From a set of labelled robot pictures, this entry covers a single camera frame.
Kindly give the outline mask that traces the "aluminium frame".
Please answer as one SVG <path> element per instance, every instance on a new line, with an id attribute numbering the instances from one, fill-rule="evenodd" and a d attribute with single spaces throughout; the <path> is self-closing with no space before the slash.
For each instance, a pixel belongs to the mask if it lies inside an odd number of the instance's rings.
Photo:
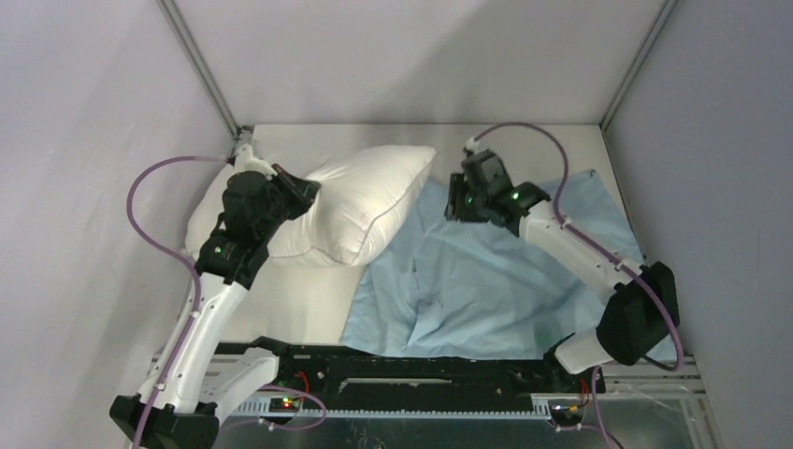
<path id="1" fill-rule="evenodd" d="M 249 343 L 223 342 L 220 340 L 209 367 L 205 372 L 205 386 L 221 383 L 221 377 L 242 361 Z M 225 419 L 219 436 L 234 427 L 255 423 L 277 427 L 287 431 L 304 431 L 320 426 L 328 419 L 346 420 L 548 420 L 557 431 L 565 431 L 568 425 L 563 421 L 563 413 L 581 413 L 584 409 L 597 411 L 601 401 L 645 400 L 679 402 L 679 413 L 688 423 L 688 434 L 696 448 L 715 448 L 716 432 L 707 414 L 708 403 L 704 384 L 699 370 L 692 358 L 687 358 L 682 367 L 674 372 L 664 372 L 649 361 L 633 366 L 608 364 L 599 370 L 592 370 L 601 376 L 606 390 L 603 393 L 585 393 L 586 403 L 570 401 L 567 398 L 541 398 L 540 404 L 549 408 L 547 415 L 497 415 L 485 417 L 450 415 L 407 415 L 403 413 L 385 416 L 350 416 L 329 414 L 324 404 L 314 395 L 288 386 L 279 386 L 275 379 L 251 393 Z"/>

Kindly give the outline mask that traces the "white pillow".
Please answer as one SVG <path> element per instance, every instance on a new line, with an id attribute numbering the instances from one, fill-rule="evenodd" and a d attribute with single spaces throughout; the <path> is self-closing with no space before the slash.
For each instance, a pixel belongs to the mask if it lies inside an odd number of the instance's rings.
<path id="1" fill-rule="evenodd" d="M 282 266 L 361 267 L 405 223 L 437 151 L 385 145 L 332 158 L 307 175 L 320 189 L 309 211 L 285 222 L 268 244 Z"/>

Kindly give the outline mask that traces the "light blue pillowcase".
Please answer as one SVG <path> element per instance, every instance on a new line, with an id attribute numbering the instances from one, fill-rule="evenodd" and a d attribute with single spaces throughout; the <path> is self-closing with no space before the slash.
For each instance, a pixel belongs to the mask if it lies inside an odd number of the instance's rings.
<path id="1" fill-rule="evenodd" d="M 429 181 L 369 265 L 341 342 L 391 357 L 535 359 L 596 325 L 596 293 L 542 249 L 491 224 L 444 216 L 448 190 Z"/>

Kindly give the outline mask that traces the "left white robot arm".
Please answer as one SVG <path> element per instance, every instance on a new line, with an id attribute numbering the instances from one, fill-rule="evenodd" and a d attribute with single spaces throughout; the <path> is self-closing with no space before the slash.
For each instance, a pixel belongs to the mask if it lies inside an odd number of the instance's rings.
<path id="1" fill-rule="evenodd" d="M 222 209 L 196 261 L 144 238 L 186 266 L 193 286 L 149 377 L 134 395 L 118 396 L 110 406 L 111 420 L 133 447 L 210 448 L 227 416 L 251 393 L 265 384 L 278 390 L 292 384 L 295 363 L 261 348 L 247 350 L 220 384 L 205 386 L 204 378 L 223 329 L 269 258 L 268 244 L 286 222 L 310 211 L 320 190 L 318 181 L 279 165 L 240 171 L 227 181 Z"/>

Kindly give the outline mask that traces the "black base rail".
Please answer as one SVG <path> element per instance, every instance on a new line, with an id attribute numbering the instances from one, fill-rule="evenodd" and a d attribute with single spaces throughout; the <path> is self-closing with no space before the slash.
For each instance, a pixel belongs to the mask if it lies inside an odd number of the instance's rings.
<path id="1" fill-rule="evenodd" d="M 541 398 L 585 404 L 585 393 L 606 390 L 601 376 L 590 369 L 569 374 L 549 356 L 483 361 L 387 357 L 267 337 L 248 346 L 279 357 L 277 385 L 314 395 L 336 415 L 547 415 L 550 410 Z"/>

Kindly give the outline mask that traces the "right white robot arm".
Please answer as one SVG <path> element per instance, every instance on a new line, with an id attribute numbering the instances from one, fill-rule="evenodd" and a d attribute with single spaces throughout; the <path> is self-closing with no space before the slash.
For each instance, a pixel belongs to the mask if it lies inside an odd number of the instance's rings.
<path id="1" fill-rule="evenodd" d="M 599 322 L 576 331 L 549 351 L 545 382 L 557 391 L 577 384 L 582 372 L 609 362 L 631 366 L 679 324 L 674 275 L 660 262 L 645 266 L 606 250 L 576 227 L 539 186 L 513 185 L 492 151 L 467 150 L 461 171 L 450 176 L 445 216 L 489 223 L 539 247 L 588 286 L 604 305 Z"/>

